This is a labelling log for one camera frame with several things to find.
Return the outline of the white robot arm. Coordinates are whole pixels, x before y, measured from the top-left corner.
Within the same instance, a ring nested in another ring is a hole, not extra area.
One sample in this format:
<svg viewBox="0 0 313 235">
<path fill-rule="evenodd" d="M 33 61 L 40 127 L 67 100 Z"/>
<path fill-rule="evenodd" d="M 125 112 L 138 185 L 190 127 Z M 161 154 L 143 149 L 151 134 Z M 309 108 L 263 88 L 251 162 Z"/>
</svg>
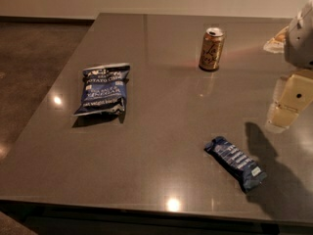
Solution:
<svg viewBox="0 0 313 235">
<path fill-rule="evenodd" d="M 282 133 L 313 102 L 313 0 L 272 42 L 282 43 L 286 62 L 295 67 L 291 74 L 277 80 L 266 121 L 268 130 Z"/>
</svg>

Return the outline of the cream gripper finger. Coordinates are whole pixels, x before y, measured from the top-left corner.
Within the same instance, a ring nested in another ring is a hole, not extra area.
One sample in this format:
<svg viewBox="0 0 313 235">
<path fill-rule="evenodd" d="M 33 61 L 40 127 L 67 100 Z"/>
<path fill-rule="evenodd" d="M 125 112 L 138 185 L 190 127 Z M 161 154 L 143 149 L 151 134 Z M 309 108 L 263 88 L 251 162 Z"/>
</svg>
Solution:
<svg viewBox="0 0 313 235">
<path fill-rule="evenodd" d="M 280 108 L 273 104 L 270 110 L 270 122 L 276 126 L 288 127 L 292 125 L 298 118 L 296 111 Z"/>
</svg>

